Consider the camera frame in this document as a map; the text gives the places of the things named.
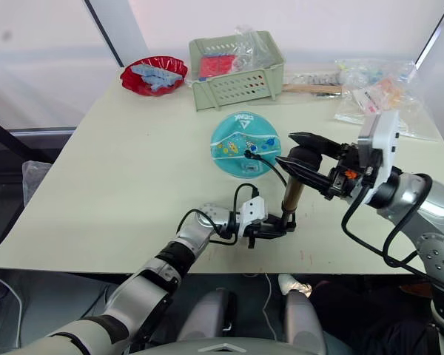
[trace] white table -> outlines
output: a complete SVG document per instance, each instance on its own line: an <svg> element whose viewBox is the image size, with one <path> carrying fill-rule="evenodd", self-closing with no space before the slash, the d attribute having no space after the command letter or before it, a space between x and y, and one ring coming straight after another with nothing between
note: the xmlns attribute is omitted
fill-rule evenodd
<svg viewBox="0 0 444 355"><path fill-rule="evenodd" d="M120 80L95 102L18 222L0 245L0 268L87 273L131 273L174 237L183 214L205 202L230 207L243 182L213 162L209 141L228 114L248 110L269 119L286 155L290 132L313 132L339 143L356 141L360 126L333 119L338 100L250 106L196 112L191 89L148 98ZM326 174L335 162L325 158ZM395 165L425 172L444 183L444 142L401 138ZM283 186L273 172L252 181L271 213L280 215ZM241 191L239 201L249 197ZM401 273L344 235L348 205L305 188L297 229L276 240L242 240L235 247L209 245L194 273ZM362 207L351 230L381 246L392 225ZM413 250L400 235L395 256ZM419 260L413 266L420 267Z"/></svg>

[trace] teal round lid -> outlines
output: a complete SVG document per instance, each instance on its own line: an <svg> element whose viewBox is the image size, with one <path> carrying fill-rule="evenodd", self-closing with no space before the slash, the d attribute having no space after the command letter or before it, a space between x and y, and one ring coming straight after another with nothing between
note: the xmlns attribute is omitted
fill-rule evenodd
<svg viewBox="0 0 444 355"><path fill-rule="evenodd" d="M232 113L212 134L212 159L219 168L237 178L256 178L268 172L266 164L245 158L247 149L275 165L275 157L281 154L280 139L262 116L248 111Z"/></svg>

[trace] red object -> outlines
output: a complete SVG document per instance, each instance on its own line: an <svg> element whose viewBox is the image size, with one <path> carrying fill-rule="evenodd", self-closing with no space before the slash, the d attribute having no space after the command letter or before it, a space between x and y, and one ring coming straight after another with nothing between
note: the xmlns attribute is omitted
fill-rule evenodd
<svg viewBox="0 0 444 355"><path fill-rule="evenodd" d="M199 78L229 74L234 59L235 55L233 54L202 57Z"/></svg>
<svg viewBox="0 0 444 355"><path fill-rule="evenodd" d="M175 72L182 75L183 78L181 80L177 80L174 85L170 87L160 87L158 90L152 91L151 84L145 83L140 75L132 72L130 67L137 64L148 64L154 67L166 69L170 72ZM123 86L125 89L132 90L137 94L145 96L161 96L164 94L169 94L170 92L175 91L176 88L180 87L184 82L186 74L187 67L184 65L183 61L173 57L160 55L158 57L140 59L139 61L129 65L120 75L120 79L122 80L121 86Z"/></svg>

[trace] red bowl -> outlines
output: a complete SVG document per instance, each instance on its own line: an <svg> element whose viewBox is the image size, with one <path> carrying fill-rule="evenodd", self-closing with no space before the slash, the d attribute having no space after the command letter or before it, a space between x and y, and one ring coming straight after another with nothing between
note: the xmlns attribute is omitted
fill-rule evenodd
<svg viewBox="0 0 444 355"><path fill-rule="evenodd" d="M177 80L174 83L174 85L170 87L160 87L158 90L152 91L151 84L144 82L143 78L140 75L132 72L130 67L132 65L137 65L137 64L148 64L154 67L166 69L169 70L170 72L175 72L177 74L182 75L183 78L181 80ZM186 74L187 74L187 67L184 65L183 61L173 57L160 55L157 57L140 59L139 61L136 61L135 63L129 65L120 75L120 79L122 80L121 85L124 88L132 90L137 94L145 96L161 96L164 94L169 94L170 92L173 92L176 88L180 87L184 82Z"/></svg>

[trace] wooden stick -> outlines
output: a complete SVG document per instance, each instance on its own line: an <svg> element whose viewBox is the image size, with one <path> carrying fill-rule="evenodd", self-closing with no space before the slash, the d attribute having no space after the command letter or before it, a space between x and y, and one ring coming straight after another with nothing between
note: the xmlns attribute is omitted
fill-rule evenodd
<svg viewBox="0 0 444 355"><path fill-rule="evenodd" d="M284 84L283 91L287 92L316 92L324 94L342 94L341 85L307 85L307 84Z"/></svg>

